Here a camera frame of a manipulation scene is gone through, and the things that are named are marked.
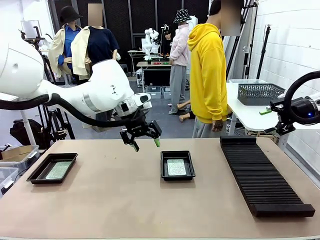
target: navy t-shirt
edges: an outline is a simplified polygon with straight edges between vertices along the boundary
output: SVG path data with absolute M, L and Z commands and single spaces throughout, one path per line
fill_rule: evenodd
M 90 36 L 87 51 L 92 64 L 112 59 L 113 51 L 119 49 L 119 45 L 113 33 L 107 29 L 96 29 L 89 26 Z

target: ribbed black rack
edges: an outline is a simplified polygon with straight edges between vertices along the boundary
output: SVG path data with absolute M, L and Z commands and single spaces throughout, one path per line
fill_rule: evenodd
M 313 217 L 257 145 L 254 136 L 222 136 L 222 151 L 252 215 L 255 217 Z

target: black backpack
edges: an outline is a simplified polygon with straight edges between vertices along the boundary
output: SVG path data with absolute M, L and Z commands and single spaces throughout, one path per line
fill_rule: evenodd
M 43 128 L 42 125 L 37 121 L 33 119 L 28 120 L 34 136 L 34 140 L 36 144 L 39 145 L 39 149 L 48 149 L 50 147 L 50 142 L 53 139 L 53 136 L 50 133 L 48 133 L 47 130 Z M 22 145 L 30 145 L 27 130 L 25 129 L 25 124 L 22 119 L 13 121 L 13 127 L 10 128 L 10 134 L 15 139 L 17 139 Z

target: pink hoodie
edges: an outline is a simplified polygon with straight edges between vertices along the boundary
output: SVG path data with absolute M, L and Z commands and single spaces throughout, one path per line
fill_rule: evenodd
M 189 24 L 180 25 L 179 32 L 173 38 L 170 58 L 173 59 L 173 65 L 187 66 L 188 59 L 188 37 Z

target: yellow hoodie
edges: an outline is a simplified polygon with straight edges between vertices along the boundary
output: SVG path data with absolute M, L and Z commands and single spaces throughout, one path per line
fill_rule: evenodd
M 199 24 L 189 35 L 190 100 L 194 115 L 205 123 L 227 119 L 226 57 L 218 28 Z

